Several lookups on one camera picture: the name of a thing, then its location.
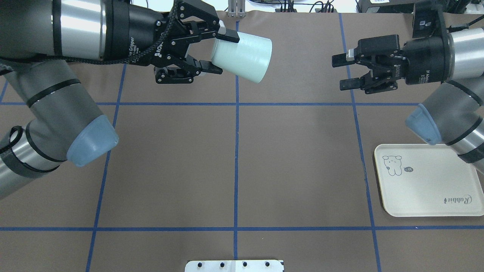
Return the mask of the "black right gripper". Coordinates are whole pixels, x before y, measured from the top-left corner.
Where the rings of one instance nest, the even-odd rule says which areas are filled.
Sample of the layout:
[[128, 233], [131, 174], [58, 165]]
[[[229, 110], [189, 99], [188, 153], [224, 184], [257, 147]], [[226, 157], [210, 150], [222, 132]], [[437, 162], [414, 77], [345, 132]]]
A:
[[[446, 81], [450, 77], [450, 60], [448, 37], [411, 40], [401, 50], [399, 35], [392, 34], [359, 40], [356, 48], [333, 55], [332, 67], [368, 67], [370, 72], [361, 77], [340, 80], [339, 90], [360, 89], [365, 94], [376, 94], [397, 90], [400, 79], [405, 79], [407, 85]], [[405, 74], [394, 71], [397, 68], [406, 70]]]

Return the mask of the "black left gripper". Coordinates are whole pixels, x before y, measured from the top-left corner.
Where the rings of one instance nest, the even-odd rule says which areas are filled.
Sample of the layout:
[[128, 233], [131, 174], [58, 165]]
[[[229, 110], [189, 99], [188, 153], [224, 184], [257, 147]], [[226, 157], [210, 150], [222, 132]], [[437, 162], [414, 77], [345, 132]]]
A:
[[[170, 13], [129, 4], [124, 0], [104, 0], [107, 30], [103, 61], [117, 61], [136, 55], [157, 41], [167, 26], [166, 45], [188, 46], [206, 39], [238, 43], [237, 31], [222, 25], [216, 9], [202, 0], [175, 0]], [[222, 74], [211, 61], [192, 56], [166, 55], [153, 59], [157, 84], [191, 84], [203, 73]]]

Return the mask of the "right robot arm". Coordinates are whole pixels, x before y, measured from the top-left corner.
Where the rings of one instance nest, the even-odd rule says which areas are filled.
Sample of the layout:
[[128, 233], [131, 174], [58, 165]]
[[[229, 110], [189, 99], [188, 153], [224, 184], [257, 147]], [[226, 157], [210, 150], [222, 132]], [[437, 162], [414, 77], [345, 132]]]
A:
[[483, 172], [483, 28], [408, 41], [397, 34], [361, 39], [357, 47], [332, 56], [332, 67], [359, 64], [369, 72], [340, 81], [340, 90], [366, 94], [407, 85], [439, 87], [407, 117], [405, 124], [430, 145], [449, 146], [462, 161]]

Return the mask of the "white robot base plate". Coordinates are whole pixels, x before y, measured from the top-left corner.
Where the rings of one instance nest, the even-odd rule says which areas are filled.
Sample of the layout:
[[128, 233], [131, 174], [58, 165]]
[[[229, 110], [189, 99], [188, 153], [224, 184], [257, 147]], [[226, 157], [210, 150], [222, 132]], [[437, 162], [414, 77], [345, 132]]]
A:
[[194, 260], [185, 272], [284, 272], [282, 260]]

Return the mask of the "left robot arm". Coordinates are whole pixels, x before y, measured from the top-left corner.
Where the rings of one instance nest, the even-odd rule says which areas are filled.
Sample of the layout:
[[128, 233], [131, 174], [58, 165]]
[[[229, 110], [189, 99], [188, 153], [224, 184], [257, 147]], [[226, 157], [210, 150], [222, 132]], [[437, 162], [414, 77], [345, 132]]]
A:
[[239, 45], [215, 8], [175, 0], [168, 12], [128, 0], [2, 0], [1, 75], [35, 118], [1, 139], [1, 199], [65, 161], [83, 167], [119, 143], [69, 63], [153, 65], [159, 84], [189, 84], [211, 61], [188, 54], [206, 39]]

